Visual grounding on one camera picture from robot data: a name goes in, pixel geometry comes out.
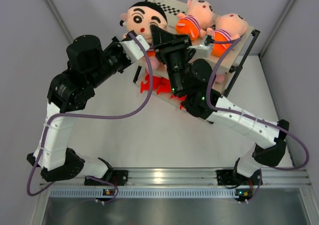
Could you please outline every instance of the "pig plush toy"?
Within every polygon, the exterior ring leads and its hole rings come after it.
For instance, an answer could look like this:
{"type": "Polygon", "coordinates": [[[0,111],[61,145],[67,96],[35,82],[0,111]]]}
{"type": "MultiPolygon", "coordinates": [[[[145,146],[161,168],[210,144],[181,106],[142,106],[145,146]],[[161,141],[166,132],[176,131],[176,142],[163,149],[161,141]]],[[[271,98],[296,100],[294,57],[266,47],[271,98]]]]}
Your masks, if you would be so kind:
{"type": "MultiPolygon", "coordinates": [[[[248,26],[248,22],[242,16],[230,13],[218,17],[215,30],[208,29],[207,34],[212,35],[215,41],[230,41],[244,35],[248,26]]],[[[230,44],[214,44],[211,54],[221,57],[229,46],[230,44]]]]}
{"type": "Polygon", "coordinates": [[[150,26],[154,24],[162,29],[167,29],[167,18],[163,9],[153,2],[137,2],[129,8],[128,12],[121,15],[121,19],[126,22],[128,31],[134,30],[137,35],[142,35],[150,44],[151,48],[148,50],[148,56],[150,57],[152,68],[159,67],[160,63],[152,49],[150,26]]]}
{"type": "Polygon", "coordinates": [[[192,41],[206,35],[206,29],[214,24],[213,7],[204,0],[188,0],[187,13],[179,13],[180,20],[175,26],[178,34],[188,34],[192,41]]]}

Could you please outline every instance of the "black and white robotic arm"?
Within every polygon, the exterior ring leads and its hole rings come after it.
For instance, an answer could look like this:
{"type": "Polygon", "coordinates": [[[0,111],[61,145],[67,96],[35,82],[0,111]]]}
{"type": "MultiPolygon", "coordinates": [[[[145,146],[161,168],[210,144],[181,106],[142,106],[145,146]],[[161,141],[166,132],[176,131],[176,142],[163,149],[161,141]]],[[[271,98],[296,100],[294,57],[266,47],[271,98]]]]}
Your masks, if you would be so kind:
{"type": "MultiPolygon", "coordinates": [[[[201,45],[192,46],[187,35],[171,34],[156,26],[151,29],[156,57],[167,65],[172,94],[187,96],[182,102],[186,111],[194,117],[224,124],[255,142],[254,147],[237,160],[233,175],[250,178],[263,165],[277,166],[285,154],[284,133],[257,120],[213,110],[207,105],[205,93],[212,69],[204,59],[197,59],[193,63],[189,63],[189,60],[196,52],[201,53],[201,56],[211,52],[211,37],[205,37],[201,45]]],[[[137,36],[137,39],[146,50],[149,49],[142,36],[137,36]]],[[[95,88],[116,72],[123,72],[142,58],[143,53],[129,36],[122,41],[114,37],[112,43],[102,50],[97,37],[84,35],[68,46],[67,54],[68,68],[52,80],[48,92],[44,128],[49,126],[49,130],[45,145],[42,148],[39,144],[34,153],[28,154],[27,160],[33,165],[40,150],[43,150],[38,166],[42,168],[41,175],[47,182],[76,176],[93,176],[109,181],[113,168],[107,161],[82,156],[68,148],[75,117],[57,117],[50,125],[47,125],[47,121],[58,113],[83,112],[87,101],[95,95],[95,88]]],[[[218,108],[250,114],[213,89],[210,102],[218,108]]],[[[289,127],[284,120],[270,123],[286,130],[289,127]]]]}

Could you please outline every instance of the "cartoon character plush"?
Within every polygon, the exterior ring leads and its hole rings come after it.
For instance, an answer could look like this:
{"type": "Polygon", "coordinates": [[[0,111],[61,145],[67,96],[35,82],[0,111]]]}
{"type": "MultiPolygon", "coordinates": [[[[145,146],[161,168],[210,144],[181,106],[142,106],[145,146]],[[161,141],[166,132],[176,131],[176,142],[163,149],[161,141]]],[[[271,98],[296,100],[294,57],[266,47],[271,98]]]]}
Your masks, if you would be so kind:
{"type": "Polygon", "coordinates": [[[214,24],[215,12],[207,1],[188,0],[187,13],[179,13],[180,20],[175,26],[178,34],[188,34],[192,41],[206,35],[206,29],[214,24]]]}
{"type": "MultiPolygon", "coordinates": [[[[215,41],[231,41],[244,35],[248,29],[248,22],[242,16],[230,13],[218,17],[215,30],[208,29],[207,34],[215,41]]],[[[221,57],[230,44],[214,44],[212,55],[221,57]]]]}
{"type": "Polygon", "coordinates": [[[121,19],[126,22],[128,31],[134,30],[137,35],[142,35],[150,44],[151,48],[148,50],[148,56],[150,57],[152,68],[158,68],[160,63],[155,57],[155,52],[152,48],[152,33],[150,26],[154,24],[167,30],[167,17],[163,9],[153,2],[137,2],[131,6],[126,13],[121,15],[121,19]]]}

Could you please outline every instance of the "wall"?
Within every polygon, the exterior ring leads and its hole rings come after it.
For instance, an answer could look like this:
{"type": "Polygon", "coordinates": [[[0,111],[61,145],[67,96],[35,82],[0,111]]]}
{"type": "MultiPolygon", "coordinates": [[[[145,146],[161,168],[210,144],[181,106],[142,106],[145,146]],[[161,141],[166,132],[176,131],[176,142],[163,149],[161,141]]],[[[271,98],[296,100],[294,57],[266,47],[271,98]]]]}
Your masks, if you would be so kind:
{"type": "MultiPolygon", "coordinates": [[[[143,0],[54,0],[73,37],[95,34],[104,45],[125,32],[119,26],[120,15],[143,0]]],[[[261,31],[252,50],[260,52],[288,0],[207,0],[218,14],[237,12],[261,31]]]]}
{"type": "MultiPolygon", "coordinates": [[[[319,65],[318,0],[297,0],[264,58],[266,77],[279,114],[291,123],[291,131],[308,146],[307,166],[319,196],[319,65]]],[[[298,164],[305,159],[300,146],[291,141],[298,164]]]]}
{"type": "Polygon", "coordinates": [[[26,225],[36,202],[25,190],[26,155],[41,136],[49,83],[66,68],[67,42],[43,0],[0,0],[0,15],[0,224],[26,225]]]}

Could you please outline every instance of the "checkerboard calibration marker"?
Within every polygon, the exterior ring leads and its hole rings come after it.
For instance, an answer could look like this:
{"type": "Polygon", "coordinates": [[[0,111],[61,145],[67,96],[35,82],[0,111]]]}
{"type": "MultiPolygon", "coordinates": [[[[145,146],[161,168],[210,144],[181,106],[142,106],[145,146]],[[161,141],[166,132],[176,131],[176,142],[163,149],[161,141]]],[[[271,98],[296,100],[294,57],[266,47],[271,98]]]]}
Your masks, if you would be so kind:
{"type": "Polygon", "coordinates": [[[184,14],[186,13],[186,12],[180,10],[180,9],[177,9],[177,8],[171,7],[169,5],[166,5],[165,3],[156,2],[155,0],[153,2],[158,4],[164,10],[164,12],[167,12],[167,13],[170,13],[170,14],[173,14],[173,15],[177,15],[180,12],[182,12],[184,14]]]}

